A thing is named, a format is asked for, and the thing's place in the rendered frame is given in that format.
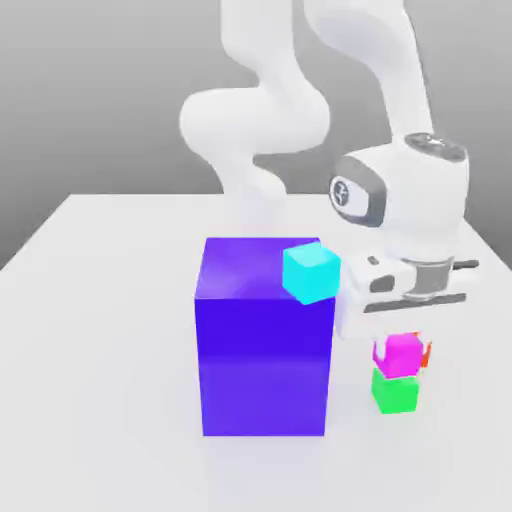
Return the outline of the large purple box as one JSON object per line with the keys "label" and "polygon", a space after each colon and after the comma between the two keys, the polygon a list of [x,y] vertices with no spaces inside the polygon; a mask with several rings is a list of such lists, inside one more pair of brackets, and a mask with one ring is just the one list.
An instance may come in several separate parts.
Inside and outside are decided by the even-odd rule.
{"label": "large purple box", "polygon": [[206,436],[325,432],[335,299],[282,285],[288,249],[318,240],[207,238],[194,297]]}

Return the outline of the small magenta cube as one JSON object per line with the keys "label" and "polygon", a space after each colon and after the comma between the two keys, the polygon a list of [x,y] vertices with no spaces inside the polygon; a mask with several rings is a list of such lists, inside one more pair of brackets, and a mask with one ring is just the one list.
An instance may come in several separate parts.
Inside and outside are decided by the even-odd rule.
{"label": "small magenta cube", "polygon": [[374,341],[373,361],[386,379],[416,376],[423,344],[414,333],[390,334]]}

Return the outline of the small cyan cube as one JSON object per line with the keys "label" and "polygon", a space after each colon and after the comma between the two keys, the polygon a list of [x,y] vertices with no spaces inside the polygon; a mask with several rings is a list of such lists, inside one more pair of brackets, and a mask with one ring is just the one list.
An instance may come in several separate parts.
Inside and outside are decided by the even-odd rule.
{"label": "small cyan cube", "polygon": [[340,272],[340,257],[319,241],[283,251],[283,288],[303,305],[335,297]]}

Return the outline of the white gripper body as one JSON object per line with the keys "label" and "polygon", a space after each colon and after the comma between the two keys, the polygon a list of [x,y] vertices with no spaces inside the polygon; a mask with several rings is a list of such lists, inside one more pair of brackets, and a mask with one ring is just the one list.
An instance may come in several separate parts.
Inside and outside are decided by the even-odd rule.
{"label": "white gripper body", "polygon": [[466,293],[368,303],[358,295],[336,297],[335,331],[341,339],[372,339],[387,334],[432,331],[465,312]]}

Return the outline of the small green cube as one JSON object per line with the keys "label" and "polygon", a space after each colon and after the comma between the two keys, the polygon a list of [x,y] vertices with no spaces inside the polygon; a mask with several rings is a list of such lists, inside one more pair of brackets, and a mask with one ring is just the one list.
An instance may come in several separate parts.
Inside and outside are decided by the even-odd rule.
{"label": "small green cube", "polygon": [[415,376],[388,379],[377,367],[373,369],[371,393],[382,414],[414,412],[419,389]]}

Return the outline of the small red cube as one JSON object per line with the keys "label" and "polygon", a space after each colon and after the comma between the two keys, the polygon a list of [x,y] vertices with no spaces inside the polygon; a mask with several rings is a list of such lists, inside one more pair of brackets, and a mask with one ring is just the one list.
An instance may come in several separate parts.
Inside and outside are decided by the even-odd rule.
{"label": "small red cube", "polygon": [[425,369],[428,367],[429,358],[432,348],[432,340],[426,331],[416,331],[414,335],[418,338],[418,340],[422,344],[422,359],[421,359],[421,369]]}

